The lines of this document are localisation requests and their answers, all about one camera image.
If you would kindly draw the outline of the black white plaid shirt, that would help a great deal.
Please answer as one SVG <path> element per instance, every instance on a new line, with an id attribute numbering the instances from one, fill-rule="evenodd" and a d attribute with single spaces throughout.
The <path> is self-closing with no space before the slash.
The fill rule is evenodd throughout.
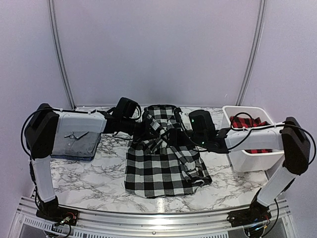
<path id="1" fill-rule="evenodd" d="M 129 193 L 143 198 L 183 196 L 211 183 L 194 146 L 172 146 L 160 137 L 134 137 L 128 144 L 124 186 Z"/>

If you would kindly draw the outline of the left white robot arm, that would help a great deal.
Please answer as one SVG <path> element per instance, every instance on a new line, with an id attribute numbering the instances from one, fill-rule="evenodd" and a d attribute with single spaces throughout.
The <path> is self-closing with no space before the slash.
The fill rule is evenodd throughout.
<path id="1" fill-rule="evenodd" d="M 63 215 L 53 188 L 50 166 L 56 135 L 63 132 L 124 132 L 134 138 L 143 137 L 148 130 L 146 123 L 140 118 L 133 118 L 134 112 L 139 109 L 138 103 L 122 97 L 116 107 L 108 111 L 71 111 L 42 103 L 28 116 L 21 130 L 21 144 L 30 158 L 30 175 L 39 211 L 53 221 Z"/>

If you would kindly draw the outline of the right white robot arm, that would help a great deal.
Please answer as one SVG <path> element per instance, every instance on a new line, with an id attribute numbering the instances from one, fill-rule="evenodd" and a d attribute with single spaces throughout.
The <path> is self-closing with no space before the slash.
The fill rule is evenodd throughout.
<path id="1" fill-rule="evenodd" d="M 198 146 L 207 152 L 229 154 L 241 150 L 270 149 L 283 151 L 284 160 L 276 169 L 267 184 L 262 187 L 245 217 L 256 222 L 264 215 L 274 199 L 284 192 L 296 177 L 304 174 L 317 154 L 317 145 L 313 136 L 303 129 L 294 117 L 267 126 L 234 128 L 233 126 L 216 130 L 209 112 L 196 110 L 190 116 L 193 130 L 187 130 L 181 118 L 181 109 L 174 111 L 176 122 L 182 130 L 183 143 Z"/>

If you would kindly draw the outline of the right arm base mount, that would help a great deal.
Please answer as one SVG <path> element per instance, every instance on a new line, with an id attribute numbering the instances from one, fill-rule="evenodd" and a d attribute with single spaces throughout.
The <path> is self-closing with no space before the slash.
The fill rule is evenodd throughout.
<path id="1" fill-rule="evenodd" d="M 250 225 L 272 218 L 268 209 L 260 210 L 260 208 L 247 208 L 234 210 L 228 213 L 227 221 L 232 227 Z"/>

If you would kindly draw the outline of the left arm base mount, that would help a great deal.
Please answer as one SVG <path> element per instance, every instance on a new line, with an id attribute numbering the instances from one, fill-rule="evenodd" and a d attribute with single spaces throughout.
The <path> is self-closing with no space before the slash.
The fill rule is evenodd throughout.
<path id="1" fill-rule="evenodd" d="M 53 208 L 37 210 L 36 216 L 55 222 L 58 225 L 69 224 L 71 226 L 75 226 L 77 224 L 79 211 L 57 206 Z"/>

